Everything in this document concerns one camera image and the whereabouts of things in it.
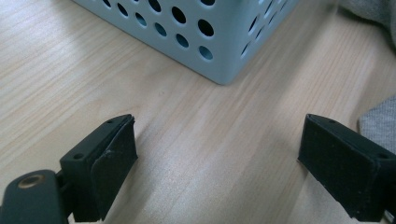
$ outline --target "gray fabric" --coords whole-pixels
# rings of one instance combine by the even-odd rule
[[[359,120],[361,135],[396,154],[396,95]]]
[[[339,4],[357,16],[382,23],[396,45],[396,0],[339,0]]]

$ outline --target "screw hole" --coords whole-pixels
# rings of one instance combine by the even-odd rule
[[[34,187],[42,182],[44,182],[44,176],[43,175],[31,175],[23,180],[18,184],[18,188],[20,189],[29,189],[31,187]]]
[[[79,159],[81,159],[81,158],[83,158],[83,157],[84,157],[84,154],[78,153],[78,154],[76,154],[76,155],[73,157],[73,159],[79,160]]]

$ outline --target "circular hole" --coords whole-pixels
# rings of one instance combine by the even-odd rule
[[[199,47],[199,52],[201,53],[201,55],[207,59],[207,60],[212,60],[213,59],[213,54],[212,52],[210,52],[209,49],[205,48],[204,46]]]
[[[271,6],[272,6],[272,2],[273,1],[271,1],[270,4],[268,5],[267,9],[265,9],[265,13],[264,13],[265,17],[268,16],[268,13],[271,11],[270,9],[271,9]]]
[[[110,5],[110,3],[108,2],[108,0],[103,0],[103,2],[105,3],[105,5],[106,5],[107,7],[111,7],[111,5]]]
[[[280,9],[280,11],[283,11],[283,8],[285,7],[285,5],[288,3],[288,0],[286,0],[286,2],[283,4],[282,8]]]
[[[83,158],[83,157],[84,157],[84,154],[78,153],[78,154],[76,154],[76,155],[73,157],[73,159],[79,160],[79,159],[81,159],[81,158]]]
[[[259,39],[260,37],[262,37],[262,30],[263,30],[264,28],[265,28],[265,27],[263,26],[263,27],[260,29],[260,31],[257,33],[256,39]]]
[[[163,27],[159,23],[155,22],[154,27],[157,30],[158,34],[160,34],[161,36],[166,36],[165,29],[163,29]]]
[[[160,3],[157,0],[148,0],[148,3],[154,11],[161,12]]]
[[[257,17],[254,18],[253,22],[250,24],[250,28],[248,28],[248,32],[251,34],[253,33],[254,29],[256,27],[256,21],[257,21]]]
[[[117,3],[117,7],[119,7],[120,12],[125,17],[128,17],[128,12],[126,11],[125,7],[123,7],[120,3]]]
[[[34,187],[44,181],[44,176],[43,175],[31,175],[23,180],[18,184],[18,188],[20,189],[29,189],[31,187]]]
[[[268,22],[268,25],[271,25],[271,24],[272,24],[272,22],[273,22],[275,16],[276,16],[276,13],[274,14],[273,17],[271,17],[271,20]]]
[[[189,41],[183,35],[177,34],[176,40],[181,47],[185,49],[189,47]]]
[[[147,26],[148,24],[146,23],[145,19],[140,15],[139,13],[134,14],[136,16],[137,21],[142,25],[142,26]]]
[[[215,4],[215,0],[201,0],[201,2],[206,5],[206,6],[213,6],[213,4]]]
[[[212,36],[215,33],[212,25],[210,25],[210,23],[205,20],[198,21],[198,28],[202,32],[202,34],[206,36]]]
[[[186,16],[178,7],[172,7],[172,14],[178,22],[184,24],[186,23]]]
[[[387,154],[384,154],[384,153],[378,153],[378,158],[380,158],[380,159],[389,159],[389,156]]]
[[[242,57],[244,57],[247,54],[249,44],[250,44],[250,42],[248,42],[247,45],[245,46],[245,48],[242,50],[242,53],[241,53]]]

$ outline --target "wooden table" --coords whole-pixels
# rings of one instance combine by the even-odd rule
[[[382,28],[301,0],[219,86],[72,1],[1,1],[0,192],[130,113],[139,159],[104,223],[356,223],[297,162],[304,116],[356,130],[396,93],[395,55]]]

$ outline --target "light blue plastic basket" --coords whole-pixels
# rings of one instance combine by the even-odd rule
[[[225,85],[298,0],[74,0],[124,32]]]

